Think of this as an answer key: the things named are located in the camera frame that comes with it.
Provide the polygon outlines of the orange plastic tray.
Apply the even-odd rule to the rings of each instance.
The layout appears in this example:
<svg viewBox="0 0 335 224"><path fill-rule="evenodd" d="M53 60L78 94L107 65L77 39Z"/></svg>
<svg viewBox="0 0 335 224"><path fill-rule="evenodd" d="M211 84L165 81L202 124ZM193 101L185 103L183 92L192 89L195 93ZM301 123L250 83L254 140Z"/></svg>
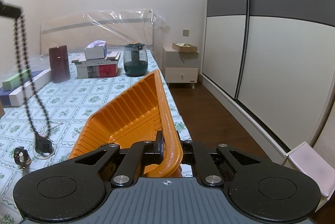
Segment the orange plastic tray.
<svg viewBox="0 0 335 224"><path fill-rule="evenodd" d="M158 131L164 138L164 157L160 164L147 164L144 174L151 178L180 176L182 146L160 71L154 70L88 118L70 157L78 157L107 143L126 149L135 142L155 140Z"/></svg>

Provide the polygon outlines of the dark brown cylindrical canister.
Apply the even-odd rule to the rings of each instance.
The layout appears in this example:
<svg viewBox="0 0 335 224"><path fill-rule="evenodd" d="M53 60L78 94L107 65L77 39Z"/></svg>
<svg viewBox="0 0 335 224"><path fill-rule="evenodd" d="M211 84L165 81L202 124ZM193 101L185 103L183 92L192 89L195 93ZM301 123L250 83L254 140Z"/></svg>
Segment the dark brown cylindrical canister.
<svg viewBox="0 0 335 224"><path fill-rule="evenodd" d="M54 83L62 83L70 79L68 48L66 45L49 49L51 79Z"/></svg>

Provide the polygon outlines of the green box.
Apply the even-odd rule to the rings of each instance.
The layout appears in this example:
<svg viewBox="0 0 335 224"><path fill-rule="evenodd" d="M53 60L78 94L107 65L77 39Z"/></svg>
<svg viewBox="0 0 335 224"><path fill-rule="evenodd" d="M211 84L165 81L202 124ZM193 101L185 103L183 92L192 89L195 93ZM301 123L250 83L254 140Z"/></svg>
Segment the green box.
<svg viewBox="0 0 335 224"><path fill-rule="evenodd" d="M30 70L27 70L27 69L22 71L22 81L23 82L29 79L29 73L30 73ZM9 91L9 90L16 89L21 84L22 83L21 83L20 74L17 73L5 79L4 81L2 81L2 88L4 91Z"/></svg>

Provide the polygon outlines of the white and blue long box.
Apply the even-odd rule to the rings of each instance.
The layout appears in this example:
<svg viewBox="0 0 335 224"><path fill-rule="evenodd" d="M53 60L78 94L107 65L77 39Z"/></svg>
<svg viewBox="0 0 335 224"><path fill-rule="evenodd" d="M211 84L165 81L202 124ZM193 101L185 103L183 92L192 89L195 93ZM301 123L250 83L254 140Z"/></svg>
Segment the white and blue long box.
<svg viewBox="0 0 335 224"><path fill-rule="evenodd" d="M33 71L32 80L35 84L35 90L38 92L46 84L51 81L51 70L38 70ZM29 80L24 81L24 89L26 91L27 99L30 99L33 96L32 85ZM1 87L1 104L3 107L20 107L24 104L24 97L22 87L17 87L16 89L4 91Z"/></svg>

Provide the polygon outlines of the white bedside cabinet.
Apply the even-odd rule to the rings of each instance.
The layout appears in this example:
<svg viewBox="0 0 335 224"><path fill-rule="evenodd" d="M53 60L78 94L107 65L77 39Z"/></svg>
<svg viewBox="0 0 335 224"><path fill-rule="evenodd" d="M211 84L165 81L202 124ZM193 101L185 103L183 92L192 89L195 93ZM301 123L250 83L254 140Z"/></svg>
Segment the white bedside cabinet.
<svg viewBox="0 0 335 224"><path fill-rule="evenodd" d="M179 52L172 47L162 49L162 74L167 85L188 83L192 89L198 82L199 52Z"/></svg>

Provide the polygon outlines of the white tissue box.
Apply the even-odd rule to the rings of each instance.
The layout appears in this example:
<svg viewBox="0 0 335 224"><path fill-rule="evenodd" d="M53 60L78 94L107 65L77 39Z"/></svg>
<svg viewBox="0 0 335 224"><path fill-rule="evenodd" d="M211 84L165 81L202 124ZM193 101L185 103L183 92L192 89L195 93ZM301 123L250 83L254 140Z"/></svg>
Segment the white tissue box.
<svg viewBox="0 0 335 224"><path fill-rule="evenodd" d="M107 56L107 45L104 40L96 40L84 49L86 60L104 59Z"/></svg>

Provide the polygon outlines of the floral tablecloth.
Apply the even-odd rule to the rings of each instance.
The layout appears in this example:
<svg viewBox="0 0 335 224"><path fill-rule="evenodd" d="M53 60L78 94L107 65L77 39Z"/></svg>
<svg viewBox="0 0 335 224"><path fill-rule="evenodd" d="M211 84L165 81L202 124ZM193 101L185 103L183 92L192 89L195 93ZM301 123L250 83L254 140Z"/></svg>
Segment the floral tablecloth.
<svg viewBox="0 0 335 224"><path fill-rule="evenodd" d="M14 162L15 148L22 146L28 151L31 170L66 160L88 118L139 80L127 77L123 69L114 78L78 79L76 66L69 68L69 81L50 82L38 92L50 118L52 155L34 150L34 134L24 107L7 107L1 117L1 223L22 219L13 199L14 186L24 174Z"/></svg>

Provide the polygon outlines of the plastic wrapped headboard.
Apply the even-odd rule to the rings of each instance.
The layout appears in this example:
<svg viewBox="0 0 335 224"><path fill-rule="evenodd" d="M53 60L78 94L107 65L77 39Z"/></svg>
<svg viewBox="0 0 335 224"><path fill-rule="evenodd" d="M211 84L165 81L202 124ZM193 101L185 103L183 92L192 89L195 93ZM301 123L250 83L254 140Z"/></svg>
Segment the plastic wrapped headboard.
<svg viewBox="0 0 335 224"><path fill-rule="evenodd" d="M67 46L83 52L96 40L111 46L141 42L158 47L160 35L168 29L164 19L151 9L74 13L42 22L36 14L25 17L26 43L31 66L40 67L39 58L49 49Z"/></svg>

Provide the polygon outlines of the wooden tray on cabinet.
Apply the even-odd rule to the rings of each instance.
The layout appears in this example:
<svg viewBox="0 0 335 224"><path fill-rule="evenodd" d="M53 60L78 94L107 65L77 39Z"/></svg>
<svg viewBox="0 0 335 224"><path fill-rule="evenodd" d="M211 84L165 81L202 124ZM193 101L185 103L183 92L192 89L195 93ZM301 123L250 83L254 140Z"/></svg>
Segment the wooden tray on cabinet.
<svg viewBox="0 0 335 224"><path fill-rule="evenodd" d="M197 53L198 48L188 43L173 43L172 48L181 53Z"/></svg>

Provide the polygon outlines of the white chair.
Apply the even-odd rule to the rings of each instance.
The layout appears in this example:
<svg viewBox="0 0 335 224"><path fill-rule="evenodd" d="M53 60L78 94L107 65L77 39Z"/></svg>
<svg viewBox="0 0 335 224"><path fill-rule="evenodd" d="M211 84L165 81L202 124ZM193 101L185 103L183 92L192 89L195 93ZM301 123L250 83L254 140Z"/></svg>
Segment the white chair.
<svg viewBox="0 0 335 224"><path fill-rule="evenodd" d="M300 171L317 183L321 200L316 210L330 200L334 193L335 170L308 143L303 142L286 153L281 165Z"/></svg>

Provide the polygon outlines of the sliding wardrobe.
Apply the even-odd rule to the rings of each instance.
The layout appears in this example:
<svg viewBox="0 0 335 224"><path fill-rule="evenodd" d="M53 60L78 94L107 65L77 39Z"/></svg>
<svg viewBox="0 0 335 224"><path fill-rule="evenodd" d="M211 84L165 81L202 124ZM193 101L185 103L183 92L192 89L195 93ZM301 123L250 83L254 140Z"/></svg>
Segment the sliding wardrobe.
<svg viewBox="0 0 335 224"><path fill-rule="evenodd" d="M334 0L207 0L205 87L280 161L334 102Z"/></svg>

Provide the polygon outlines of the wall socket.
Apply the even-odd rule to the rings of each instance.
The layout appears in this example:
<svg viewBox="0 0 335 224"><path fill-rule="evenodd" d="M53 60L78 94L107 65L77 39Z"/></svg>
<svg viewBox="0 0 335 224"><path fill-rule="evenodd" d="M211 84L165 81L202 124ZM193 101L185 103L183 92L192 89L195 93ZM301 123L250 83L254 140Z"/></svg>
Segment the wall socket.
<svg viewBox="0 0 335 224"><path fill-rule="evenodd" d="M182 35L183 35L184 37L188 37L189 34L190 34L190 31L189 31L188 29L183 29Z"/></svg>

